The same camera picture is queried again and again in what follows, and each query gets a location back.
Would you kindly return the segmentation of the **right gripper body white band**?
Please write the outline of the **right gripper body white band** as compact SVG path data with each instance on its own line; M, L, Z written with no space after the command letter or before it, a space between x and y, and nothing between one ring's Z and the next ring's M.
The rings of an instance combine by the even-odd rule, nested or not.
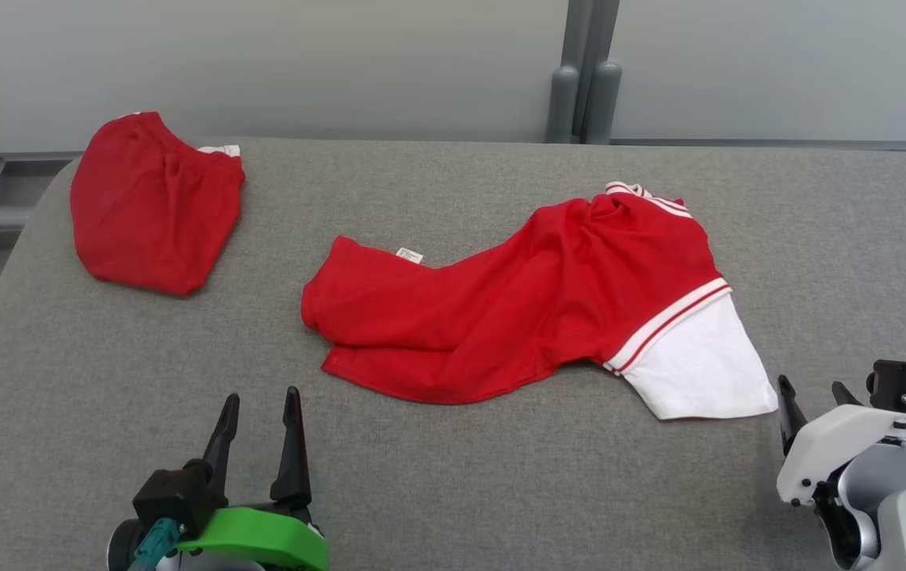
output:
M780 499L814 504L815 485L887 437L906 440L906 413L841 404L810 420L797 432L779 471Z

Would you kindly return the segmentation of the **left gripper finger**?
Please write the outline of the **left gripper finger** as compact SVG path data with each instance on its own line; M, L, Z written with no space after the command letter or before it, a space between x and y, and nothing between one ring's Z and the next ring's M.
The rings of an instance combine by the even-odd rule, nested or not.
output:
M296 386L287 387L282 423L285 426L285 445L277 477L270 487L270 499L285 508L308 508L312 502L310 467L303 405Z
M229 447L238 431L239 409L239 395L228 394L203 455L211 469L209 488L220 496L225 496Z

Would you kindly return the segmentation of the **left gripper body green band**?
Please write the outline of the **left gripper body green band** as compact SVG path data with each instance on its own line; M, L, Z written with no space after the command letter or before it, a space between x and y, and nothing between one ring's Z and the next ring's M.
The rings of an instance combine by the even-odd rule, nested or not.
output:
M217 496L217 509L196 538L182 538L176 550L201 550L236 559L253 561L279 569L326 570L328 545L312 522L311 496L297 496L290 502L231 505Z

